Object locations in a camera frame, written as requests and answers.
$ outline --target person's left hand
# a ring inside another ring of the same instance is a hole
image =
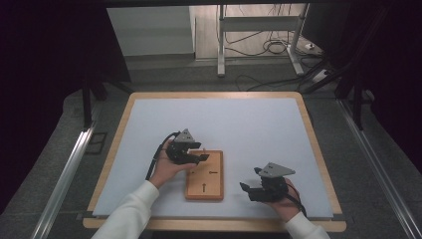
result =
[[[149,178],[149,181],[156,187],[159,188],[162,186],[166,181],[173,178],[177,172],[190,169],[196,166],[196,163],[186,163],[177,165],[173,163],[167,156],[165,150],[168,147],[170,140],[167,141],[160,152],[157,162],[155,164],[154,172],[152,176]]]

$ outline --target white sleeve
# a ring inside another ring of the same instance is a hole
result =
[[[137,239],[148,223],[150,208],[158,195],[158,189],[149,181],[145,181],[121,201],[93,238]]]
[[[329,239],[325,230],[313,225],[302,212],[286,223],[286,229],[293,239]]]

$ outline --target metal rail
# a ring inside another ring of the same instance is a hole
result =
[[[394,210],[408,238],[421,239],[421,230],[416,224],[412,213],[410,212],[406,202],[401,197],[400,193],[397,191],[396,187],[392,183],[390,177],[388,176],[388,173],[385,171],[381,161],[376,155],[376,152],[373,150],[369,140],[366,138],[364,131],[359,130],[357,125],[354,123],[353,118],[351,117],[351,110],[347,104],[347,101],[338,100],[337,102],[342,110],[345,119],[347,120],[351,131],[356,137],[357,142],[359,143],[359,146],[362,149],[362,152],[365,154],[365,157],[368,160],[376,179],[378,180],[382,190],[384,191],[387,200],[389,201],[392,209]]]
[[[47,238],[49,235],[57,214],[59,213],[60,207],[62,206],[66,194],[68,193],[72,180],[74,179],[75,173],[81,162],[81,158],[84,155],[85,149],[87,148],[88,142],[90,141],[96,127],[102,105],[102,103],[97,103],[94,106],[93,123],[91,124],[91,127],[81,132],[68,162],[66,163],[65,168],[63,169],[63,172],[50,196],[50,199],[41,214],[37,226],[31,235],[31,238],[41,239]]]

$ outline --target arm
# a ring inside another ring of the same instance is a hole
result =
[[[127,195],[119,207],[108,217],[93,239],[134,238],[137,239],[151,216],[150,208],[158,197],[158,189],[177,172],[195,167],[195,163],[176,165],[163,150],[148,181]]]
[[[294,190],[290,180],[286,178],[289,186],[289,194],[295,199],[299,199],[299,194]],[[266,203],[271,206],[282,221],[285,222],[286,229],[293,239],[328,239],[329,236],[321,226],[313,225],[302,213],[297,205],[287,198],[278,202]]]

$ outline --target gray carpet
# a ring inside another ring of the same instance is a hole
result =
[[[181,91],[245,91],[258,83],[292,79],[292,66],[285,60],[277,64],[253,65],[233,61],[228,63],[226,78],[216,76],[213,63],[191,63],[189,67],[163,67],[155,64],[146,68],[141,62],[129,62],[132,83],[127,86],[140,92]],[[95,133],[106,133],[105,144],[90,145],[84,155],[49,238],[90,238],[95,230],[84,228],[78,217],[86,212],[92,193],[100,176],[107,150],[112,142],[128,94],[105,84],[108,92]],[[293,91],[297,84],[276,84],[256,88],[257,91]],[[379,186],[369,164],[351,133],[332,90],[327,86],[304,96],[312,117],[316,137],[325,159],[334,189],[347,221],[343,233],[329,233],[331,238],[406,238],[384,192]],[[14,196],[6,211],[0,216],[1,238],[29,238],[43,211],[50,194],[83,126],[81,92],[70,95],[64,102],[64,113],[36,165]],[[382,159],[390,176],[413,214],[422,221],[422,176],[405,154],[388,136],[372,115],[369,105],[362,111],[364,131],[375,151]],[[147,232],[144,238],[282,238],[281,234],[233,234]]]

